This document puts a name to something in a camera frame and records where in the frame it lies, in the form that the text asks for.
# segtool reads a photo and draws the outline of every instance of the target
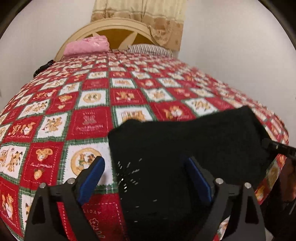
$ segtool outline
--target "white wall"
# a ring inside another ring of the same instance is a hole
[[[258,0],[188,0],[179,58],[275,111],[296,146],[296,51]]]
[[[33,0],[0,39],[0,109],[90,22],[95,0]]]
[[[33,0],[0,39],[0,109],[89,23],[95,0]],[[296,51],[258,0],[188,0],[179,58],[274,110],[296,145]]]

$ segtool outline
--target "bedspread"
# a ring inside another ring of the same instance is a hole
[[[0,217],[22,240],[38,185],[62,184],[103,156],[103,178],[83,211],[101,240],[128,240],[108,132],[131,118],[186,121],[243,105],[252,108],[273,140],[288,143],[284,124],[272,111],[179,60],[119,51],[62,59],[23,86],[0,112]],[[256,191],[259,203],[284,163],[278,155],[267,170]],[[59,210],[69,239],[75,240],[60,204]]]

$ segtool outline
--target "metal screw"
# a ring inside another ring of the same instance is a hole
[[[41,183],[41,184],[39,185],[39,187],[40,187],[40,188],[45,188],[45,187],[46,187],[46,183]]]
[[[216,178],[215,182],[216,182],[217,184],[219,184],[219,185],[221,185],[221,184],[224,183],[224,181],[223,181],[222,178]]]
[[[247,188],[247,189],[250,189],[252,187],[251,183],[245,183],[244,186]]]
[[[75,178],[70,178],[67,180],[67,183],[73,184],[75,182]]]

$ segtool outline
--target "blue gripper pad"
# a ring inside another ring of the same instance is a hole
[[[198,192],[200,200],[209,206],[214,196],[214,177],[209,171],[201,168],[197,161],[191,157],[185,159],[185,169]]]
[[[83,171],[88,171],[88,176],[85,181],[79,187],[79,194],[77,196],[77,202],[82,206],[84,203],[88,202],[91,195],[97,186],[103,172],[105,170],[105,160],[102,157],[97,157],[94,162],[90,165],[88,169]]]

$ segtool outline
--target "black towel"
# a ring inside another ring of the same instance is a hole
[[[204,218],[208,209],[188,179],[182,154],[195,156],[228,184],[250,182],[254,189],[275,158],[261,147],[269,135],[248,107],[186,122],[128,120],[108,138],[131,241],[184,240]]]

